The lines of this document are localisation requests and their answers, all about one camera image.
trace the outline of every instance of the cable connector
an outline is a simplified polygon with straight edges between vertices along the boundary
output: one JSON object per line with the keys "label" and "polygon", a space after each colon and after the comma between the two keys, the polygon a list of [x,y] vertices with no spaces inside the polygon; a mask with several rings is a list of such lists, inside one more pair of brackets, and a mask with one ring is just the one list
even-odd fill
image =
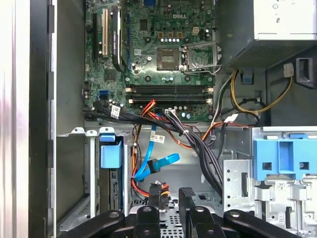
{"label": "cable connector", "polygon": [[224,123],[232,123],[237,119],[237,117],[238,117],[237,113],[232,114],[231,116],[228,116],[226,120],[224,120]]}
{"label": "cable connector", "polygon": [[290,78],[294,76],[294,66],[292,63],[286,63],[283,65],[284,67],[284,77]]}

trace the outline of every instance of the blue bracket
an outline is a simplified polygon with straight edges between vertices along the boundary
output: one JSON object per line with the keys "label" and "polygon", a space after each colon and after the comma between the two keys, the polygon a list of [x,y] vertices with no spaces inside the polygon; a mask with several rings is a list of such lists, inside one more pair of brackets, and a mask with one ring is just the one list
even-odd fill
{"label": "blue bracket", "polygon": [[254,178],[265,180],[267,175],[288,175],[301,180],[305,174],[317,174],[317,140],[294,134],[281,140],[253,141]]}
{"label": "blue bracket", "polygon": [[102,134],[99,141],[101,168],[119,169],[122,166],[122,140],[115,134]]}

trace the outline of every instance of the white label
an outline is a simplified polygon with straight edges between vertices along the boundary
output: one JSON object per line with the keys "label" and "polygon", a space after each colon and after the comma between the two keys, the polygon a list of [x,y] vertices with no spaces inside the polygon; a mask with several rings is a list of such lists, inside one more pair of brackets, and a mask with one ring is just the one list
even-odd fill
{"label": "white label", "polygon": [[134,49],[134,55],[135,56],[141,56],[142,55],[142,50],[141,49]]}
{"label": "white label", "polygon": [[111,117],[118,119],[119,118],[119,114],[120,114],[120,107],[117,107],[117,106],[113,105],[111,107],[111,114],[110,114]]}
{"label": "white label", "polygon": [[294,66],[292,63],[286,63],[283,67],[284,67],[285,78],[290,78],[294,76]]}
{"label": "white label", "polygon": [[165,114],[167,114],[167,113],[169,113],[169,112],[173,113],[174,115],[176,114],[176,110],[175,110],[175,109],[165,109],[165,110],[164,110],[164,113],[165,113]]}
{"label": "white label", "polygon": [[163,135],[152,135],[151,134],[150,141],[154,141],[154,142],[158,142],[158,143],[164,144],[165,136],[163,136]]}

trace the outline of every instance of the motherboard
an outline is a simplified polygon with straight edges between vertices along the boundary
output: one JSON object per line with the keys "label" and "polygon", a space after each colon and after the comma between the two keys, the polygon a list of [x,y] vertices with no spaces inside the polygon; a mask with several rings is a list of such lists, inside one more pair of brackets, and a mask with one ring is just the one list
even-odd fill
{"label": "motherboard", "polygon": [[182,121],[210,121],[212,15],[212,0],[87,0],[85,107],[102,100],[140,114],[154,99]]}

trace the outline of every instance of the screw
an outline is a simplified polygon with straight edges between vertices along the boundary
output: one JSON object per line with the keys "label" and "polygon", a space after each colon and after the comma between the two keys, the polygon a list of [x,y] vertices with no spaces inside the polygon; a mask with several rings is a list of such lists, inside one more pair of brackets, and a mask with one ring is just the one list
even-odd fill
{"label": "screw", "polygon": [[115,218],[115,217],[118,217],[118,216],[119,216],[119,213],[117,213],[117,212],[111,212],[110,215],[109,215],[109,217],[111,217],[111,218]]}
{"label": "screw", "polygon": [[237,212],[230,212],[230,215],[231,215],[232,217],[239,217],[239,216],[240,216],[240,214],[237,213]]}
{"label": "screw", "polygon": [[204,211],[204,209],[203,209],[202,207],[196,207],[195,209],[196,209],[196,211],[198,211],[198,212],[203,212],[203,211]]}
{"label": "screw", "polygon": [[151,209],[151,207],[145,207],[145,208],[143,208],[143,211],[144,212],[151,212],[152,209]]}

